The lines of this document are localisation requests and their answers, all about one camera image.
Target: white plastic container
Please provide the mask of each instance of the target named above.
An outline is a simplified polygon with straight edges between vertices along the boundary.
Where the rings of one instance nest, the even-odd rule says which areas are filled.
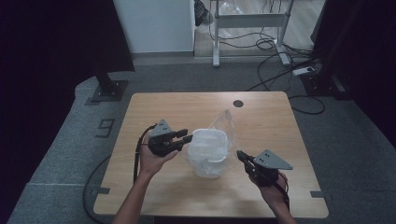
[[[197,129],[192,134],[188,157],[195,174],[205,178],[220,177],[228,153],[226,133],[216,129]]]

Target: table top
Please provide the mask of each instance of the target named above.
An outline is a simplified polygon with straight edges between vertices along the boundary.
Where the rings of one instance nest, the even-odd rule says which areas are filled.
[[[233,102],[243,102],[235,107]],[[97,214],[116,214],[133,184],[134,149],[148,126],[165,119],[174,131],[207,128],[224,110],[233,115],[237,139],[248,155],[270,149],[293,166],[289,179],[290,212],[294,217],[325,218],[329,212],[320,191],[287,95],[284,92],[136,93],[125,114],[94,205]],[[167,162],[150,185],[142,215],[181,217],[274,217],[258,188],[235,160],[220,178],[195,175],[185,148]]]

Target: person's left hand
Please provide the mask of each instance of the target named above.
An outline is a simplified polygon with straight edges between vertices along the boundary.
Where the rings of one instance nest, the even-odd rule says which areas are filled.
[[[157,155],[152,154],[151,150],[148,147],[149,143],[149,133],[146,134],[145,139],[143,140],[142,147],[140,149],[140,172],[139,175],[148,175],[153,177],[157,174],[163,165],[172,160],[178,153],[177,150],[169,153],[165,157],[159,157]]]

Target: light wood surface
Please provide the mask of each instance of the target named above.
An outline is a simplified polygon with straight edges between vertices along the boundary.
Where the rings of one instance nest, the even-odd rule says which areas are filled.
[[[215,2],[210,0],[201,0],[207,10],[211,9],[211,14],[214,16]],[[225,0],[219,1],[219,5],[223,6],[224,15],[231,14],[236,15],[239,13],[243,14],[260,14],[270,13],[271,2],[269,0]],[[273,13],[277,13],[280,4],[280,13],[286,11],[289,5],[289,0],[279,1],[275,0],[273,6]],[[314,31],[315,25],[318,21],[320,11],[323,8],[325,0],[295,0],[291,11],[291,16],[288,24],[288,29],[285,33],[284,43],[297,49],[313,49],[314,43],[311,41],[310,36]],[[214,23],[210,26],[210,32],[214,37],[215,29]],[[247,35],[250,33],[259,33],[262,28],[233,28],[233,29],[220,29],[220,37],[238,37],[241,35]],[[274,38],[277,36],[276,28],[264,28],[264,34],[270,35]],[[248,35],[242,38],[236,39],[221,39],[221,42],[226,42],[235,46],[252,46],[256,44],[256,41],[260,39],[259,35]],[[195,29],[195,45],[194,45],[194,56],[196,57],[211,57],[212,56],[213,40],[210,37],[209,26],[200,25]],[[269,48],[269,45],[261,45],[263,48]],[[269,56],[276,53],[275,49],[260,50],[257,47],[254,48],[234,48],[228,45],[220,44],[220,56],[248,56],[248,55],[261,55]]]
[[[233,101],[244,102],[234,107]],[[320,191],[303,139],[284,92],[169,92],[134,94],[94,205],[97,214],[116,214],[133,184],[134,149],[141,133],[165,119],[175,131],[207,128],[230,109],[242,150],[257,156],[265,149],[289,162],[290,211],[295,217],[323,218],[328,209]],[[142,215],[183,217],[273,217],[259,190],[248,179],[244,165],[233,166],[220,178],[195,175],[183,147],[152,179]]]

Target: forearm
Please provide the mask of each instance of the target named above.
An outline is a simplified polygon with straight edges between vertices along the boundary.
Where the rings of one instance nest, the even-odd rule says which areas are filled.
[[[277,206],[273,206],[271,207],[271,209],[273,210],[277,222],[279,224],[296,224],[296,220],[294,219],[294,217],[291,216],[291,213],[288,209],[288,207],[285,204],[280,204]]]
[[[151,178],[152,176],[150,175],[139,175],[125,201],[122,203],[119,212],[116,214],[113,224],[138,223],[146,190]]]

